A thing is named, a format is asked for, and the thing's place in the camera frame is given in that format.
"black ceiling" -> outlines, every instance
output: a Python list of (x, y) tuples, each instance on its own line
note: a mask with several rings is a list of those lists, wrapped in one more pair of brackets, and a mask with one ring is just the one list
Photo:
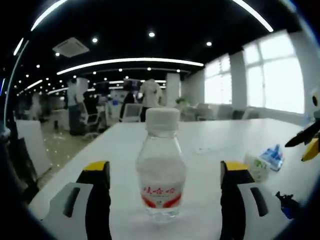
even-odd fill
[[(274, 31), (297, 31), (297, 21), (278, 0), (245, 0), (273, 27)], [(126, 62), (91, 66), (62, 75), (56, 73), (81, 64), (121, 58), (167, 58), (199, 63), (225, 54), (235, 53), (241, 47), (269, 32), (253, 16), (231, 0), (188, 1), (121, 1), (121, 0), (68, 0), (53, 11), (32, 32), (35, 19), (55, 1), (40, 4), (40, 0), (20, 3), (6, 31), (13, 33), (1, 47), (1, 63), (10, 77), (18, 55), (13, 56), (22, 37), (29, 40), (17, 66), (13, 86), (16, 93), (38, 80), (43, 83), (34, 89), (60, 88), (73, 75), (90, 79), (90, 84), (108, 80), (165, 79), (168, 72), (181, 70), (182, 78), (201, 67), (163, 62)], [(148, 33), (155, 33), (150, 38)], [(52, 48), (75, 37), (89, 52), (67, 58), (55, 56)]]

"shiny floor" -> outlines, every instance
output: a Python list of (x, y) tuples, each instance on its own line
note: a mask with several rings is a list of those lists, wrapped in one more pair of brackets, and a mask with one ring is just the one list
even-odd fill
[[(71, 136), (58, 122), (58, 129), (54, 128), (54, 122), (59, 121), (59, 113), (50, 115), (48, 121), (41, 124), (44, 146), (51, 161), (51, 169), (38, 180), (41, 189), (46, 183), (63, 168), (74, 156), (84, 149), (94, 138), (83, 136)], [(108, 125), (114, 125), (117, 120), (112, 120)]]

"bright window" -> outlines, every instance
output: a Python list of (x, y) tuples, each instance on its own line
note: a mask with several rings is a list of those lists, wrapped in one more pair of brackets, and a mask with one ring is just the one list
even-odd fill
[(244, 47), (247, 105), (303, 114), (304, 81), (287, 32)]
[(232, 103), (232, 77), (229, 55), (205, 66), (204, 101), (206, 104)]

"air conditioning vent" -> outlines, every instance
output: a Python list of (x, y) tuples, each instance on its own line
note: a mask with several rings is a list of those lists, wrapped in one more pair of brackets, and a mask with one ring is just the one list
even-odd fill
[(52, 48), (52, 50), (56, 53), (60, 53), (61, 55), (67, 58), (72, 58), (74, 56), (84, 54), (90, 51), (89, 48), (83, 45), (75, 37), (71, 37), (68, 40), (63, 41), (62, 43)]

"bottle label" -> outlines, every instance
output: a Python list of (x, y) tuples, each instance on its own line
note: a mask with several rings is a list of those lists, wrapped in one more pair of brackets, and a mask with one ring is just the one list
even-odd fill
[(181, 203), (183, 188), (184, 182), (162, 185), (142, 184), (141, 198), (148, 208), (175, 208)]

